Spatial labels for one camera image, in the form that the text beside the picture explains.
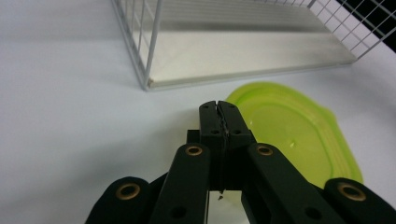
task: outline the wire rack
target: wire rack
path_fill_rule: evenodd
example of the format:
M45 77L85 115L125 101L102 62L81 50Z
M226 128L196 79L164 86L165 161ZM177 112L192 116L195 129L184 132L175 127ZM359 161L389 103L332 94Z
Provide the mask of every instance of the wire rack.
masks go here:
M348 0L263 0L254 2L265 5L309 8L327 29L359 59L396 30L395 11L389 11L384 7L384 1L361 0L357 5L350 4ZM227 1L227 6L236 7L234 12L243 15L244 10L238 8L238 2L242 1ZM152 82L149 74L157 36L160 32L163 4L174 4L175 7L186 4L189 4L189 7L202 7L205 4L212 4L213 6L213 4L224 4L225 2L224 0L185 0L180 2L175 0L113 0L113 3L119 15L132 61L137 68L141 83L145 86ZM361 13L360 8L365 3L370 3L372 8ZM383 16L382 21L373 22L371 18L374 14L378 15L379 12L386 16ZM205 20L205 18L192 18L191 20L186 20L186 18L188 17L184 17L183 20L187 25L192 25L193 20ZM381 28L384 24L388 25L387 30Z

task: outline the white wire basket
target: white wire basket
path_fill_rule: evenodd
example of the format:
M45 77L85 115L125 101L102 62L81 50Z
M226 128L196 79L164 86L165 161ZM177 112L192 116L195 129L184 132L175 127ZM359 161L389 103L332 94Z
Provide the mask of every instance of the white wire basket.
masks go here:
M347 0L113 0L146 90L353 63L395 31Z

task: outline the lime green plastic lid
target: lime green plastic lid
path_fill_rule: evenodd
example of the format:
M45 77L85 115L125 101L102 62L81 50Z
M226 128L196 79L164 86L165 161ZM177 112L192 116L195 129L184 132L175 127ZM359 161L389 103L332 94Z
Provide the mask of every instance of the lime green plastic lid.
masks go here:
M258 142L271 144L312 184L346 177L362 183L333 113L300 92L268 82L235 90L227 102L238 106Z

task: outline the white tabletop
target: white tabletop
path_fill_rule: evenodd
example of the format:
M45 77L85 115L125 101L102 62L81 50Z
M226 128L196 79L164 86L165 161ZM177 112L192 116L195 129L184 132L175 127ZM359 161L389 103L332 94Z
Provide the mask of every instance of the white tabletop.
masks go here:
M109 0L0 3L0 223L83 223L104 190L167 172L198 106L251 81L293 87L335 114L364 184L396 207L396 57L142 91ZM248 223L213 193L209 223Z

